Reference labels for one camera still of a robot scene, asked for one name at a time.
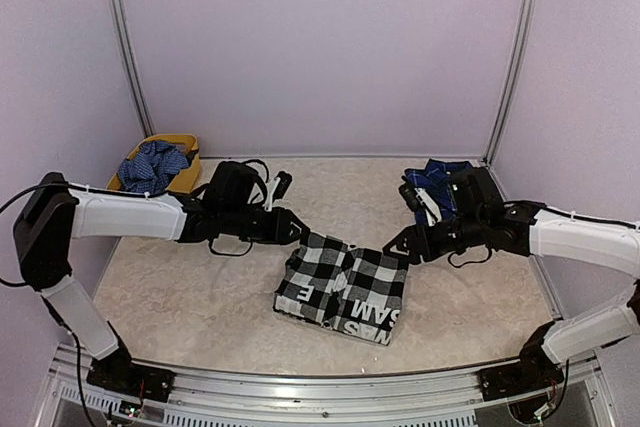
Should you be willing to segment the black white checked shirt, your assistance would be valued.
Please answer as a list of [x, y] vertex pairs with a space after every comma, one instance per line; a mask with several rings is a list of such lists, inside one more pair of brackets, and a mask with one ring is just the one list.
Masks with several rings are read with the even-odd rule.
[[273, 310], [387, 346], [403, 308], [409, 264], [314, 232], [285, 262]]

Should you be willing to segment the blue plaid shirt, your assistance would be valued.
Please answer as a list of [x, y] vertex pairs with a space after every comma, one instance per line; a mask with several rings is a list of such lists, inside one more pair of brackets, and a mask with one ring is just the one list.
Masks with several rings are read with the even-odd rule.
[[472, 167], [469, 161], [445, 162], [429, 159], [423, 168], [405, 169], [404, 177], [413, 187], [423, 189], [435, 201], [443, 220], [450, 220], [456, 213], [449, 187], [450, 177]]

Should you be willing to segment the yellow plastic basket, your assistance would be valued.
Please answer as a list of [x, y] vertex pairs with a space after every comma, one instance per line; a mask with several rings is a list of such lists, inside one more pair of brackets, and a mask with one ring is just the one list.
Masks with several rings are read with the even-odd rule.
[[107, 189], [132, 194], [188, 194], [201, 172], [198, 138], [157, 134], [140, 142], [120, 163]]

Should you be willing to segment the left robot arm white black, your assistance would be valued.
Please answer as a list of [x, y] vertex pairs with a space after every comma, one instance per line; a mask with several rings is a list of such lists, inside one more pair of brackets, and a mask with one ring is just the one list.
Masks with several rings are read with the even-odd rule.
[[50, 172], [24, 190], [29, 200], [13, 226], [22, 276], [18, 287], [38, 293], [54, 320], [92, 361], [81, 382], [141, 401], [167, 402], [174, 372], [133, 361], [115, 328], [104, 319], [69, 263], [72, 239], [144, 237], [212, 245], [221, 235], [249, 245], [290, 245], [308, 227], [290, 210], [275, 206], [292, 177], [279, 172], [266, 181], [258, 160], [222, 161], [210, 181], [190, 193], [109, 191], [68, 182]]

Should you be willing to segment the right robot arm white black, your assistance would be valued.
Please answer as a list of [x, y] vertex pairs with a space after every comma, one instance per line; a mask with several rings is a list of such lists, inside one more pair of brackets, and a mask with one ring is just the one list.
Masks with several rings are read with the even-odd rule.
[[[573, 259], [639, 278], [639, 226], [593, 218], [529, 200], [506, 201], [485, 167], [448, 179], [455, 211], [431, 225], [413, 225], [388, 242], [386, 255], [413, 265], [484, 246], [523, 257]], [[575, 317], [538, 327], [515, 363], [478, 373], [486, 401], [523, 395], [568, 378], [569, 359], [639, 332], [639, 286]]]

